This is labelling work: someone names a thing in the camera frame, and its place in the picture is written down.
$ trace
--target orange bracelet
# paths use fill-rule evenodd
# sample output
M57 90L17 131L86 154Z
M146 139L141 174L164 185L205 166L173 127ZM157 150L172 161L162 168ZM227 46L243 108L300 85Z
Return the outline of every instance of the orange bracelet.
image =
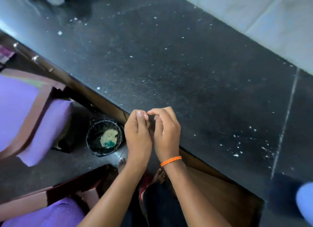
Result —
M166 160L166 161L164 161L163 163L161 163L161 167L163 167L164 165L167 165L167 164L169 164L169 163L171 163L171 162L174 162L174 161L176 161L176 160L179 160L179 159L182 159L182 157L181 157L181 156L176 156L176 157L174 157L174 158L171 158L171 159L169 159L169 160Z

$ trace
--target black pants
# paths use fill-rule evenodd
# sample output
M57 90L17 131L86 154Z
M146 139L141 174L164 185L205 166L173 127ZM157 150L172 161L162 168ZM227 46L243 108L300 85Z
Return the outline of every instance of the black pants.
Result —
M148 226L141 212L138 197L139 193L136 191L121 227ZM178 200L159 183L154 183L147 188L143 201L150 227L187 227Z

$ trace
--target hand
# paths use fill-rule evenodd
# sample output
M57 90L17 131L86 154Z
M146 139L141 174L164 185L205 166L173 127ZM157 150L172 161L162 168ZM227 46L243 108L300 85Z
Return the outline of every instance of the hand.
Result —
M162 163L170 158L179 156L180 124L171 107L154 108L147 112L155 115L154 149Z
M132 162L147 167L151 156L152 141L148 115L145 111L132 111L125 124L125 138L128 146L127 163Z

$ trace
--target forearm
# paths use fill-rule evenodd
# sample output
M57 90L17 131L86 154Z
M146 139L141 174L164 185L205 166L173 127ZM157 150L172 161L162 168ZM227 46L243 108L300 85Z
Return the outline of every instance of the forearm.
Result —
M127 162L122 172L78 227L119 227L144 167Z
M169 163L164 170L172 182L188 226L230 226L200 192L182 161Z

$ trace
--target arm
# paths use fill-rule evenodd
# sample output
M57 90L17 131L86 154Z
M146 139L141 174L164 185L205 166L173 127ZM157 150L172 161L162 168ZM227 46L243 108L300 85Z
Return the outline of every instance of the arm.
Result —
M78 227L119 227L152 150L147 114L134 110L125 124L128 159L122 172Z
M152 109L148 114L156 115L154 148L160 162L179 156L181 127L172 108ZM230 227L194 184L181 160L165 165L164 170L172 182L188 226Z

